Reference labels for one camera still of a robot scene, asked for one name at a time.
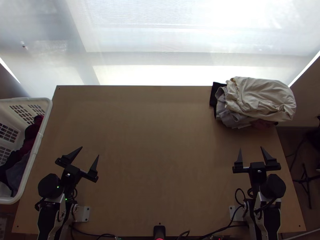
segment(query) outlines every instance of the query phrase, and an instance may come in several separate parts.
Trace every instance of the pile of clothes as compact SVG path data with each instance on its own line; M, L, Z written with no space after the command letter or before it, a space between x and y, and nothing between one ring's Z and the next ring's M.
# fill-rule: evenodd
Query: pile of clothes
M6 184L11 190L11 197L17 194L20 182L27 166L30 152L36 140L39 128L43 120L42 115L34 117L34 124L28 126L24 131L24 141L22 147L17 151L12 151L4 165L0 166L0 181Z
M292 120L296 101L291 89L277 80L234 77L214 82L210 105L214 117L229 128L269 128Z

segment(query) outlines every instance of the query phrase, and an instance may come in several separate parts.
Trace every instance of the wall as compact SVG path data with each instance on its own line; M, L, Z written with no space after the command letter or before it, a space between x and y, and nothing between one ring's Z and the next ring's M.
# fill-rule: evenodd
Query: wall
M318 126L320 115L320 58L291 86L297 111L291 122L280 126Z
M280 126L318 126L320 115L320 58L291 87L297 102L296 115ZM0 64L0 98L28 97L21 85Z
M0 99L28 97L14 77L0 64Z

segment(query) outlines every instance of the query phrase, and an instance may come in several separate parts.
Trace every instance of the gray cloth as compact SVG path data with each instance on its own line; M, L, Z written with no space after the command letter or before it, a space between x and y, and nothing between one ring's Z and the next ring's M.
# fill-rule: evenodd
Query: gray cloth
M226 108L227 91L227 87L220 87L215 94L218 100L216 119L221 120L222 123L229 128L244 128L250 126L250 122L256 120L256 118L251 118Z
M13 196L17 194L17 191L19 189L24 170L26 169L30 157L30 152L31 151L25 154L19 162L14 164L13 167L6 170L8 184L13 190Z

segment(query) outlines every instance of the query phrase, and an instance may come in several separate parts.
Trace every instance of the metal bracket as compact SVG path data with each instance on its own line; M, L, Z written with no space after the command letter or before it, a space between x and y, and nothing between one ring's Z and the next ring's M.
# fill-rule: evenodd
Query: metal bracket
M235 206L229 206L229 213L230 213L230 219L232 218L233 214L234 214L234 211L236 210L237 208ZM244 222L244 219L243 219L243 214L244 212L246 211L245 208L240 208L237 212L236 212L236 215L234 216L234 221L237 221L237 222Z
M77 206L74 210L75 222L87 222L89 221L90 207L89 206Z

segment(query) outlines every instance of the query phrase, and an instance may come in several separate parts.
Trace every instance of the beige garment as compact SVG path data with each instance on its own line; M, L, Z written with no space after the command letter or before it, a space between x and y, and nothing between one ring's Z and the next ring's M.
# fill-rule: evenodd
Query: beige garment
M227 80L226 108L267 121L293 119L296 101L291 89L277 80L234 77Z

